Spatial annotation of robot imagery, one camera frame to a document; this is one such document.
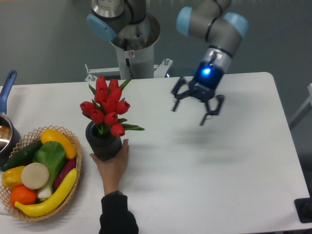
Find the person's hand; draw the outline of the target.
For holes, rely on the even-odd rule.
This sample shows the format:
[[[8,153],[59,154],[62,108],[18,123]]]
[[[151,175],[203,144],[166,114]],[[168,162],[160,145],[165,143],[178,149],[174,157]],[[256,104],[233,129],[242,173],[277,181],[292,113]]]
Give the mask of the person's hand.
[[[102,178],[104,195],[108,195],[119,190],[119,183],[124,175],[129,158],[129,140],[123,141],[120,151],[110,160],[101,161],[95,154],[91,153],[99,174]]]

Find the black sleeved forearm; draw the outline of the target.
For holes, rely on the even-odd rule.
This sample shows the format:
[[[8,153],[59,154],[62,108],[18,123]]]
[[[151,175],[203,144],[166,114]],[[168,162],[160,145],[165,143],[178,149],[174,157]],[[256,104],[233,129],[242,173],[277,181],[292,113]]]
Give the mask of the black sleeved forearm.
[[[139,227],[128,210],[128,197],[119,190],[101,199],[102,214],[99,218],[99,234],[137,234]]]

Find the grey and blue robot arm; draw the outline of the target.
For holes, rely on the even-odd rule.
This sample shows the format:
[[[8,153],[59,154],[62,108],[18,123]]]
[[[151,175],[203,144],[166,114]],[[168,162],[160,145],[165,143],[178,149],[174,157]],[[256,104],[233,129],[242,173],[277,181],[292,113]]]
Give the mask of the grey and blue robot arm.
[[[204,0],[197,7],[182,8],[176,19],[179,33],[205,41],[208,49],[193,79],[180,78],[172,94],[176,103],[188,97],[204,103],[204,119],[217,116],[221,110],[225,98],[215,93],[216,88],[249,28],[243,16],[227,12],[230,5],[229,0]],[[146,1],[94,0],[91,8],[87,24],[115,47],[121,78],[153,78],[160,24],[146,11]]]

